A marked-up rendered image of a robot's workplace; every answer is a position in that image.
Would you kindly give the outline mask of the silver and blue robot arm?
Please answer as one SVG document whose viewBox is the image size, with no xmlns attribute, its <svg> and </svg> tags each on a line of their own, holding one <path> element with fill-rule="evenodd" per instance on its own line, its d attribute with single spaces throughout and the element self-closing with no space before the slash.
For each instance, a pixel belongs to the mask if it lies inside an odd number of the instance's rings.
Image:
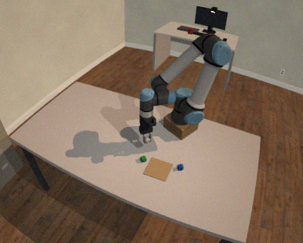
<svg viewBox="0 0 303 243">
<path fill-rule="evenodd" d="M 195 47 L 196 46 L 196 47 Z M 232 58 L 230 46 L 212 33 L 202 34 L 159 76 L 150 79 L 152 89 L 142 89 L 139 108 L 150 112 L 153 106 L 174 103 L 172 121 L 177 125 L 195 125 L 204 119 L 204 101 L 209 93 L 219 68 Z M 168 90 L 167 85 L 185 70 L 198 56 L 204 55 L 204 65 L 194 90 L 179 88 Z M 213 58 L 213 59 L 212 59 Z M 159 91 L 159 92 L 157 92 Z M 175 96 L 176 94 L 176 96 Z M 186 103 L 186 105 L 184 105 Z"/>
</svg>

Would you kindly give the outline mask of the tan square mat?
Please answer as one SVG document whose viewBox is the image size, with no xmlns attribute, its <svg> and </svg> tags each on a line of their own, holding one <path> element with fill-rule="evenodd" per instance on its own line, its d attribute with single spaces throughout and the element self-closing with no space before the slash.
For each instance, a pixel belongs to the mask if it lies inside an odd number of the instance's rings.
<svg viewBox="0 0 303 243">
<path fill-rule="evenodd" d="M 156 158 L 151 158 L 143 174 L 166 181 L 173 164 Z"/>
</svg>

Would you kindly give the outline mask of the green die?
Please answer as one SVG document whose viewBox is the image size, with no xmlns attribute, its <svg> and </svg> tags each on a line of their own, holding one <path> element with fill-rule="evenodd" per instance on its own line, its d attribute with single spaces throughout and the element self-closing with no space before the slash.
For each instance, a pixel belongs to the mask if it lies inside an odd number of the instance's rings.
<svg viewBox="0 0 303 243">
<path fill-rule="evenodd" d="M 141 162 L 145 162 L 146 161 L 146 156 L 145 155 L 141 156 L 140 160 L 141 160 Z"/>
</svg>

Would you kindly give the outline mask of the blue die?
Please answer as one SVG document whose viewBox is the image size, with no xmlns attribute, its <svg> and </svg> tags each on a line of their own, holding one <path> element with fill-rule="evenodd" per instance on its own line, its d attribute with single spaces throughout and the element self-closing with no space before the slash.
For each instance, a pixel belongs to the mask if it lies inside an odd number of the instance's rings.
<svg viewBox="0 0 303 243">
<path fill-rule="evenodd" d="M 177 168 L 178 168 L 179 171 L 183 170 L 183 168 L 184 168 L 183 164 L 179 164 Z"/>
</svg>

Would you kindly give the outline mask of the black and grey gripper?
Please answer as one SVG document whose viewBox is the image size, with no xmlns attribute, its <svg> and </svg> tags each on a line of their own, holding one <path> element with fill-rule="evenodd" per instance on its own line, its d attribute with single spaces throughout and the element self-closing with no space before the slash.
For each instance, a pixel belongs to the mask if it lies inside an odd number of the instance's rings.
<svg viewBox="0 0 303 243">
<path fill-rule="evenodd" d="M 146 143 L 146 135 L 149 133 L 151 142 L 153 126 L 157 124 L 157 119 L 153 116 L 153 110 L 150 112 L 143 112 L 139 108 L 139 131 L 143 135 L 143 142 Z"/>
</svg>

